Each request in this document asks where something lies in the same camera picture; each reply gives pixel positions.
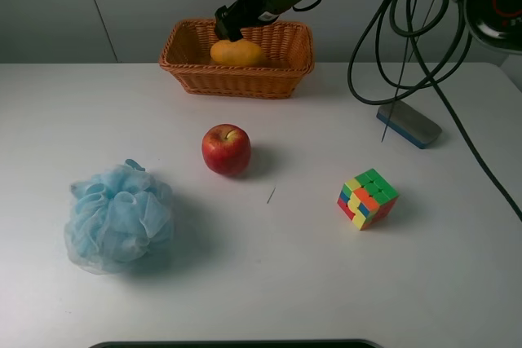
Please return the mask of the colourful puzzle cube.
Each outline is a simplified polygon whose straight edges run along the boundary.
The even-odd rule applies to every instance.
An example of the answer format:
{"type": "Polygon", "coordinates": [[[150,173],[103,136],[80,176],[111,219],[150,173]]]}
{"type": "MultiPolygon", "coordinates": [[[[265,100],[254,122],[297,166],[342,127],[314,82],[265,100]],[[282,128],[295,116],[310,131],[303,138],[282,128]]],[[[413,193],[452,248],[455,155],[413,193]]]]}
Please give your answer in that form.
{"type": "Polygon", "coordinates": [[[337,205],[363,231],[382,221],[395,205],[399,193],[375,169],[346,181],[337,199],[337,205]]]}

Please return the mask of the blue grey board eraser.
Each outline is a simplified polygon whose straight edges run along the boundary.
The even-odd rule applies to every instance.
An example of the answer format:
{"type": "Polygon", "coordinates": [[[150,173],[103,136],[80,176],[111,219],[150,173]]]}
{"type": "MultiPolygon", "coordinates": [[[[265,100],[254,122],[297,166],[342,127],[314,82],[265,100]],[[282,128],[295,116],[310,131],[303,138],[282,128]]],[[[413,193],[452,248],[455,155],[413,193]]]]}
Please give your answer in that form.
{"type": "Polygon", "coordinates": [[[420,149],[434,143],[442,133],[434,121],[403,101],[379,106],[376,117],[420,149]]]}

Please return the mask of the blue mesh bath pouf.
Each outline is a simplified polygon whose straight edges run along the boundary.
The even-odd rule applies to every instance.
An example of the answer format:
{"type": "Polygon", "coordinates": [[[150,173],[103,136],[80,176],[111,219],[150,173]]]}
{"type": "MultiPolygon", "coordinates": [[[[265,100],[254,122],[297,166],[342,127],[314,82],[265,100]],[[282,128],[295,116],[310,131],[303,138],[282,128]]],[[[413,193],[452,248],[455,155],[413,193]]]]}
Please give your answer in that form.
{"type": "Polygon", "coordinates": [[[115,274],[169,250],[175,232],[171,187],[127,159],[72,183],[64,226],[69,260],[93,274],[115,274]]]}

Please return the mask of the orange wicker basket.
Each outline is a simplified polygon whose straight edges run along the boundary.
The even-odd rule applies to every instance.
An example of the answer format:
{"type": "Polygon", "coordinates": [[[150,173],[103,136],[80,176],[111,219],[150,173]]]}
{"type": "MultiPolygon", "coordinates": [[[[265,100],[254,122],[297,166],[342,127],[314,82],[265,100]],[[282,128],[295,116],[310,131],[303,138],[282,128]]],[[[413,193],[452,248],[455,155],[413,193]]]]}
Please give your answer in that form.
{"type": "Polygon", "coordinates": [[[218,41],[212,19],[181,20],[160,54],[160,67],[189,94],[287,99],[314,68],[312,31],[303,23],[277,21],[242,30],[266,56],[262,67],[216,64],[210,48],[218,41]]]}

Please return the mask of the red apple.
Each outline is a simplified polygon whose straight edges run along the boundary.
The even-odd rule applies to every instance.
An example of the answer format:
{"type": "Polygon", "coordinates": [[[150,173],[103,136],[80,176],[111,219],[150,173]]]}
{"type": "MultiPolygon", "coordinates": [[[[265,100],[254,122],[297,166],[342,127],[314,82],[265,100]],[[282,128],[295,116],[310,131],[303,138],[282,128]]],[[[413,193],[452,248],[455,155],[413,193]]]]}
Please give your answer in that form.
{"type": "Polygon", "coordinates": [[[250,163],[250,138],[238,126],[220,124],[206,132],[201,142],[201,152],[210,170],[235,177],[242,174],[250,163]]]}

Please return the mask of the orange mango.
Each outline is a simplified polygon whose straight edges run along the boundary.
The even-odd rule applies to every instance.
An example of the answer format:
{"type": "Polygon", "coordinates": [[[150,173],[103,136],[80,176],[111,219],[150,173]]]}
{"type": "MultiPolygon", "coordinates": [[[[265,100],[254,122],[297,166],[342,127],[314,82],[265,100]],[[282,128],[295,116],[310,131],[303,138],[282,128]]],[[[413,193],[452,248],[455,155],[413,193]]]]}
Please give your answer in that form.
{"type": "Polygon", "coordinates": [[[210,48],[211,59],[223,66],[258,67],[265,63],[263,49],[248,40],[220,40],[210,48]]]}

